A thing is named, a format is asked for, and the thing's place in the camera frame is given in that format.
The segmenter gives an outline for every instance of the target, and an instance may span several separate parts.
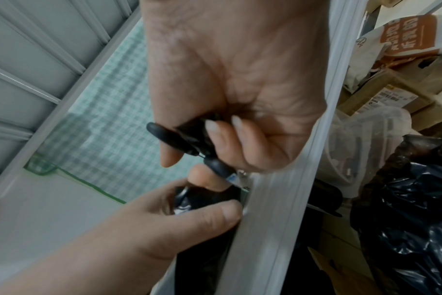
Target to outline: checkered mat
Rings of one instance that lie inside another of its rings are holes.
[[[185,156],[164,169],[153,121],[147,48],[140,21],[26,166],[36,174],[60,169],[104,194],[128,202],[187,176],[199,163]]]

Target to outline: black garbage bag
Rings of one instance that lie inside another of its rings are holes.
[[[407,135],[353,202],[351,226],[381,290],[442,294],[442,139]]]
[[[228,200],[240,201],[241,190],[231,186],[223,192],[199,187],[176,188],[175,210],[190,211]],[[235,229],[198,244],[177,255],[174,294],[213,295],[234,238]]]

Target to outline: fingernail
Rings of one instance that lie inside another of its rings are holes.
[[[242,205],[239,201],[230,200],[221,206],[224,219],[229,225],[235,225],[242,218]]]
[[[236,129],[237,137],[239,138],[240,143],[243,144],[245,142],[245,136],[244,131],[242,130],[242,120],[238,116],[234,115],[231,118],[231,122]]]
[[[224,149],[226,143],[224,141],[224,138],[222,137],[218,123],[212,120],[206,120],[205,129],[208,131],[211,141],[216,146],[216,150],[220,152],[222,149]]]

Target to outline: hand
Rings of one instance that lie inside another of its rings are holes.
[[[219,236],[242,217],[237,201],[172,215],[179,180],[111,218],[0,287],[0,295],[147,294],[177,253]]]
[[[156,123],[173,129],[208,112],[218,157],[251,172],[296,159],[326,109],[329,0],[141,0]],[[182,153],[161,144],[161,165]],[[188,177],[228,187],[204,165]]]

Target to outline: scissors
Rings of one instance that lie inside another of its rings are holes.
[[[236,170],[218,159],[214,144],[205,129],[206,120],[221,121],[222,117],[217,113],[203,115],[175,127],[175,132],[151,122],[147,124],[147,130],[160,141],[178,151],[202,157],[203,163],[216,175],[244,191],[249,191],[247,173]]]

